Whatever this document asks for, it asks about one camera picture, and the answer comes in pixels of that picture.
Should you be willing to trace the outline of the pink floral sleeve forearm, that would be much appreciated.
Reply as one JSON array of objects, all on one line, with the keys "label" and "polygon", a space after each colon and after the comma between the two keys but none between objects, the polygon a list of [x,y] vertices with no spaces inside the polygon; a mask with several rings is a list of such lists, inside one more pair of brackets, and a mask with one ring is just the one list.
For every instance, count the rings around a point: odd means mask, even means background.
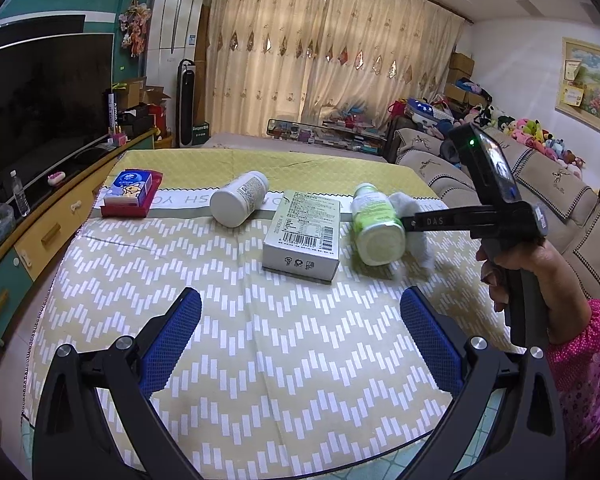
[{"label": "pink floral sleeve forearm", "polygon": [[600,300],[588,302],[591,319],[579,336],[552,344],[546,358],[558,392],[567,448],[588,448],[600,437]]}]

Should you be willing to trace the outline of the person right hand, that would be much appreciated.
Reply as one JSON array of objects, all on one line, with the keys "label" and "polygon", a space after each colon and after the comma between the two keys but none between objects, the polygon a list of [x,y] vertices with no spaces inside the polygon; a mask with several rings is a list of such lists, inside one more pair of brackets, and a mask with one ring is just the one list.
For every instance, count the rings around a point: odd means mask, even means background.
[{"label": "person right hand", "polygon": [[493,263],[480,246],[476,260],[482,262],[481,279],[489,286],[495,312],[503,311],[509,304],[509,288],[496,275],[496,266],[525,270],[538,279],[547,306],[547,333],[551,344],[572,341],[591,321],[591,308],[576,274],[549,240],[539,245],[518,245],[508,252],[501,252]]}]

